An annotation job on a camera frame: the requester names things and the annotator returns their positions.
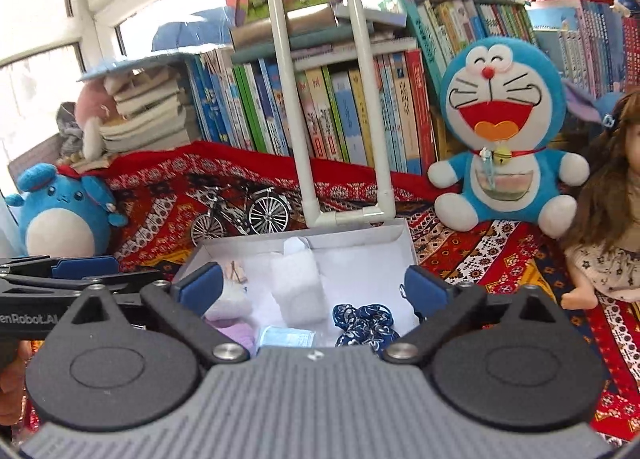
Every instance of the bicycle wheel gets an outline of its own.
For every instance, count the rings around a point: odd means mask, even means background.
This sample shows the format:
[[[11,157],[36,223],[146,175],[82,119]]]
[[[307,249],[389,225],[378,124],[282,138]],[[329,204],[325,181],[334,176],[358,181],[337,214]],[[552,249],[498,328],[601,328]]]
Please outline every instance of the bicycle wheel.
[[[208,239],[220,239],[225,236],[225,226],[214,215],[198,215],[191,223],[191,242],[198,246]]]
[[[289,227],[287,204],[278,196],[258,197],[249,207],[249,228],[253,233],[279,233]]]

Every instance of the pink plush toy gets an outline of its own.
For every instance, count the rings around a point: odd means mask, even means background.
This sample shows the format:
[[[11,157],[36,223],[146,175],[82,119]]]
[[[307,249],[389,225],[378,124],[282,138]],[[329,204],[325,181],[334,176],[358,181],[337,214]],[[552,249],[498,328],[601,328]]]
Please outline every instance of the pink plush toy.
[[[84,132],[82,153],[88,162],[98,160],[104,152],[100,127],[118,114],[116,102],[105,89],[104,78],[84,84],[76,102],[76,122]]]

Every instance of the doll hair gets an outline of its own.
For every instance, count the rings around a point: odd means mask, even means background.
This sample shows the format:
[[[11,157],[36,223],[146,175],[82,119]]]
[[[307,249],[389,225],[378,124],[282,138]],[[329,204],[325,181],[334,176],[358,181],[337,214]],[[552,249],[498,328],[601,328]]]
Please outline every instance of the doll hair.
[[[563,249],[602,245],[607,253],[633,222],[625,140],[628,128],[640,124],[640,92],[622,97],[610,116],[585,154],[591,177],[578,196],[574,222],[560,241]]]

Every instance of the red patterned blanket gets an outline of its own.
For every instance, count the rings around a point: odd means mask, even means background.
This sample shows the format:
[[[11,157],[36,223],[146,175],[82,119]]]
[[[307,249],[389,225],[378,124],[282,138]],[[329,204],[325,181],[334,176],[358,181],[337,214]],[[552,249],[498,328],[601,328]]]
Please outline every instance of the red patterned blanket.
[[[350,210],[375,201],[372,169],[320,160],[312,161],[312,169],[323,209]],[[112,248],[123,270],[150,266],[174,274],[193,249],[194,221],[209,208],[217,209],[220,226],[205,230],[223,235],[259,231],[260,219],[251,218],[257,208],[252,214],[251,205],[270,187],[269,197],[291,206],[289,229],[304,227],[291,158],[198,142],[174,152],[118,158],[100,175],[130,217]],[[420,265],[449,282],[479,282],[492,293],[536,283],[558,299],[571,288],[562,255],[536,227],[498,221],[469,233],[452,232],[433,213],[433,200],[442,191],[419,176],[394,174],[392,180],[398,215],[411,228]],[[215,205],[210,190],[217,191]],[[282,205],[270,204],[282,213]],[[593,428],[610,441],[628,441],[640,429],[640,309],[601,299],[587,314],[567,315],[609,370]]]

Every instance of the doraemon nose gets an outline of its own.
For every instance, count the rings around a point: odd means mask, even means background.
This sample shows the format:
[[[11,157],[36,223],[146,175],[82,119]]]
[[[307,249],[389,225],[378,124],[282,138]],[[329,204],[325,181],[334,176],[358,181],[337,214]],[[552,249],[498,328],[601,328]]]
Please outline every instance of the doraemon nose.
[[[490,66],[486,66],[484,68],[482,68],[482,78],[485,78],[487,80],[491,80],[491,78],[493,78],[495,76],[495,69],[493,67]]]

